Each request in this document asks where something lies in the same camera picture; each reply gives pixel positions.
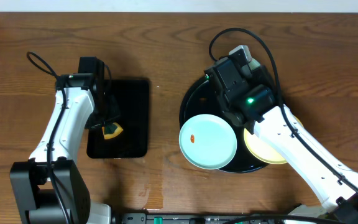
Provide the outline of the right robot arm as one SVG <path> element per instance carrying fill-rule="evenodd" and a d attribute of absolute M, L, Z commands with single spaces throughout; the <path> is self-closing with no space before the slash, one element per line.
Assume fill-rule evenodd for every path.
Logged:
<path fill-rule="evenodd" d="M 328 217 L 358 223 L 358 173 L 300 124 L 265 66 L 227 56 L 204 74 L 229 121 L 275 149 L 309 185 Z"/>

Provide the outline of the light blue plate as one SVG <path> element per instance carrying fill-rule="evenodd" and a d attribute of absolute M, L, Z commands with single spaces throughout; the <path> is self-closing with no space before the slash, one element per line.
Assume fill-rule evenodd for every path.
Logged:
<path fill-rule="evenodd" d="M 260 63 L 256 59 L 253 58 L 249 62 L 249 67 L 250 67 L 251 70 L 255 70 L 256 68 L 260 67 Z"/>
<path fill-rule="evenodd" d="M 212 114 L 199 114 L 180 129 L 179 146 L 194 166 L 216 170 L 228 165 L 237 151 L 237 138 L 231 126 Z"/>

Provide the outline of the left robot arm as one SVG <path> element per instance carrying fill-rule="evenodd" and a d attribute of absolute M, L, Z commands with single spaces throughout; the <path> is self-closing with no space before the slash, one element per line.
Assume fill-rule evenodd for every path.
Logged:
<path fill-rule="evenodd" d="M 104 75 L 57 78 L 55 106 L 29 159 L 12 164 L 9 177 L 22 223 L 112 223 L 112 209 L 90 199 L 77 168 L 83 131 L 104 115 Z"/>

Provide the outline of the yellow green sponge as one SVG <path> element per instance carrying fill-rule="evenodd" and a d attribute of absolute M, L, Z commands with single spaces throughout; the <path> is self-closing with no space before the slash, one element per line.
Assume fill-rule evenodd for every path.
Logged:
<path fill-rule="evenodd" d="M 113 139 L 123 132 L 123 128 L 118 123 L 106 124 L 102 127 L 103 138 L 105 140 Z"/>

